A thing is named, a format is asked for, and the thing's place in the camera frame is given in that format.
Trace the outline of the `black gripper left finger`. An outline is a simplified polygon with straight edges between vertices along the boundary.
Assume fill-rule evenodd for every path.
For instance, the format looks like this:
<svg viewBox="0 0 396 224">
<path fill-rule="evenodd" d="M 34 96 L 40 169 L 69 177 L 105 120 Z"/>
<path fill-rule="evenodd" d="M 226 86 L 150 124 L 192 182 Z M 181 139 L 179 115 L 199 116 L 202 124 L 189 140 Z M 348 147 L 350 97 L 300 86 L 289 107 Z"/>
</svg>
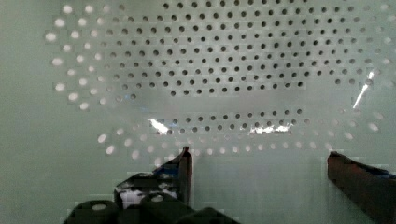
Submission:
<svg viewBox="0 0 396 224">
<path fill-rule="evenodd" d="M 220 211 L 189 206 L 192 155 L 179 155 L 150 173 L 138 173 L 120 182 L 114 199 L 80 203 L 63 224 L 240 224 Z"/>
</svg>

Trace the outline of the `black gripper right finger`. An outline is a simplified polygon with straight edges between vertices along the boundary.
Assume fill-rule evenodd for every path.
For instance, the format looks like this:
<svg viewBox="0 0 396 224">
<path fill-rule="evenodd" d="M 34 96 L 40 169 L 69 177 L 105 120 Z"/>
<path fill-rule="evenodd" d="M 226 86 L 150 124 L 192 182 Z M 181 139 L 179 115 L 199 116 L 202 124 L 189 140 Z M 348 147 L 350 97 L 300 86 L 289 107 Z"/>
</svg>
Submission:
<svg viewBox="0 0 396 224">
<path fill-rule="evenodd" d="M 395 224 L 396 180 L 387 170 L 353 161 L 332 151 L 328 178 L 377 224 Z"/>
</svg>

